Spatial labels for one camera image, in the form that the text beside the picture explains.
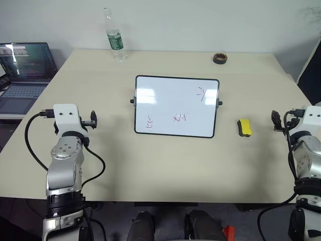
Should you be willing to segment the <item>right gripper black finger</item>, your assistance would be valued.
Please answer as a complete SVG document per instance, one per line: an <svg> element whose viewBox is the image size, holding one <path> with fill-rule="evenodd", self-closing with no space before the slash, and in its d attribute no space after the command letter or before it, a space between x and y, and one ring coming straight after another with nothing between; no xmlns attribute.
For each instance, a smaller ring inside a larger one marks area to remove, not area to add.
<svg viewBox="0 0 321 241"><path fill-rule="evenodd" d="M274 124L274 131L283 131L280 115L277 111L272 110L271 120Z"/></svg>

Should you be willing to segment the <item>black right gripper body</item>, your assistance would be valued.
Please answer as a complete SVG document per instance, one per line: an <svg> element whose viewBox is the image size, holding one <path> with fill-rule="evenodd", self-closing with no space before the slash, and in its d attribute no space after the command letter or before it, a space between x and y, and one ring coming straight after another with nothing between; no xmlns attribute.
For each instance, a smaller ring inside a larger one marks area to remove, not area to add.
<svg viewBox="0 0 321 241"><path fill-rule="evenodd" d="M298 117L292 117L290 120L287 120L287 118L283 119L284 127L282 129L282 133L286 135L285 128L287 127L289 136L294 135L295 133L303 131L301 127L301 119Z"/></svg>

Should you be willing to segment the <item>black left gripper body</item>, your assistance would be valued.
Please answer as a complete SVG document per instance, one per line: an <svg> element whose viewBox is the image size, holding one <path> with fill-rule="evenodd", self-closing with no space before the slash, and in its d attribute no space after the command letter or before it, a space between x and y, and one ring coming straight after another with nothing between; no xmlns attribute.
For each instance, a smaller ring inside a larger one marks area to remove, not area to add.
<svg viewBox="0 0 321 241"><path fill-rule="evenodd" d="M80 119L80 124L81 124L81 127L82 127L82 129L84 129L85 131L88 131L88 129L87 129L87 127L91 127L91 125L92 125L92 121L91 120L82 120L82 118L81 117L79 117L79 119Z"/></svg>

